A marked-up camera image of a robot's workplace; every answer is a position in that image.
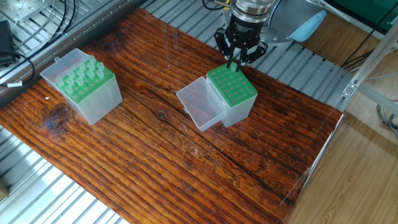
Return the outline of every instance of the transparent plastic box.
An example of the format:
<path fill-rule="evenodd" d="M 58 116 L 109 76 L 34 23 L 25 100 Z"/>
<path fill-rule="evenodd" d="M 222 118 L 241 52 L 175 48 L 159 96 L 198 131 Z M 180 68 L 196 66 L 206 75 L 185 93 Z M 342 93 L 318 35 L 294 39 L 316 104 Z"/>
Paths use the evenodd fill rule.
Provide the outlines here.
<path fill-rule="evenodd" d="M 90 125 L 123 100 L 114 73 L 79 49 L 56 58 L 40 74 Z"/>
<path fill-rule="evenodd" d="M 225 107 L 203 77 L 178 91 L 177 97 L 200 131 L 226 117 Z"/>
<path fill-rule="evenodd" d="M 184 110 L 200 131 L 222 121 L 225 127 L 247 118 L 257 91 L 242 71 L 222 65 L 177 92 Z"/>

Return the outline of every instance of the blue object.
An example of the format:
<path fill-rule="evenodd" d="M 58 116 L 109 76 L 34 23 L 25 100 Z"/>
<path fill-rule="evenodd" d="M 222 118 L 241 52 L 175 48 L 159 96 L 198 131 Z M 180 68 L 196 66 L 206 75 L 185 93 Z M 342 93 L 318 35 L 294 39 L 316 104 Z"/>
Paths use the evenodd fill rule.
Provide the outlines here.
<path fill-rule="evenodd" d="M 326 10 L 322 10 L 315 14 L 311 19 L 301 25 L 297 30 L 290 35 L 291 39 L 299 42 L 307 40 L 319 27 L 326 17 Z"/>

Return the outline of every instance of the wooden floor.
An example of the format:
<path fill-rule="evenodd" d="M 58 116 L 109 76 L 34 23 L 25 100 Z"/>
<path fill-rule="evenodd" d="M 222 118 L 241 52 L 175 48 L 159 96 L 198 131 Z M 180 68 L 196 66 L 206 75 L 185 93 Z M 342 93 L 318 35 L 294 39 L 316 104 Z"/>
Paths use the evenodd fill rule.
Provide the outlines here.
<path fill-rule="evenodd" d="M 304 46 L 341 65 L 366 35 L 329 14 Z M 378 42 L 369 39 L 357 55 Z M 371 77 L 397 72 L 397 61 L 398 50 L 387 55 Z M 398 100 L 398 75 L 366 84 Z M 397 159 L 398 140 L 379 121 L 376 104 L 356 95 L 289 223 L 398 223 Z"/>

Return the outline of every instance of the wood grain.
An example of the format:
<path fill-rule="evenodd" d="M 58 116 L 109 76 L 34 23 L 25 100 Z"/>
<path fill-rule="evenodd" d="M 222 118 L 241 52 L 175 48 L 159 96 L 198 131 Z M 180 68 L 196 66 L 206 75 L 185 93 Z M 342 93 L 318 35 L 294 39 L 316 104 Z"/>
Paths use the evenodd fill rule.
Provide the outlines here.
<path fill-rule="evenodd" d="M 200 132 L 175 94 L 226 61 L 141 9 L 84 51 L 116 74 L 119 106 L 90 126 L 41 80 L 0 123 L 131 223 L 282 223 L 341 117 L 244 68 L 249 117 Z"/>

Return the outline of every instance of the metal grating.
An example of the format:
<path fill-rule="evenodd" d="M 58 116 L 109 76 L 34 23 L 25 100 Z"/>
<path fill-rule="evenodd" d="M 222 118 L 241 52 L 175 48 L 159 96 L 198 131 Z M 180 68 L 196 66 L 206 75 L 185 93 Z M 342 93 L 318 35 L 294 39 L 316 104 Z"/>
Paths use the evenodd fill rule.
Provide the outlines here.
<path fill-rule="evenodd" d="M 81 18 L 93 10 L 87 4 L 90 1 L 85 2 L 80 3 Z M 215 30 L 225 27 L 220 11 L 207 11 L 202 7 L 201 0 L 151 0 L 142 7 L 213 47 L 216 47 L 213 39 Z M 40 22 L 45 22 L 50 12 L 51 7 L 42 11 Z M 53 26 L 60 21 L 60 12 L 56 12 L 58 16 L 51 22 Z M 23 31 L 28 27 L 21 26 L 25 26 L 20 27 Z M 38 35 L 41 35 L 42 41 L 45 41 L 46 35 L 51 34 L 51 29 L 55 30 L 49 27 L 40 31 Z M 22 39 L 21 37 L 14 44 L 23 43 Z M 38 42 L 35 43 L 37 48 L 40 41 L 37 40 L 38 37 L 33 39 Z M 33 51 L 35 45 L 29 46 L 27 41 L 21 45 L 21 50 Z M 341 98 L 340 93 L 352 75 L 299 44 L 273 47 L 251 66 L 340 110 L 344 110 L 349 103 Z M 1 126 L 0 179 L 11 192 L 8 198 L 0 202 L 2 224 L 127 223 Z"/>

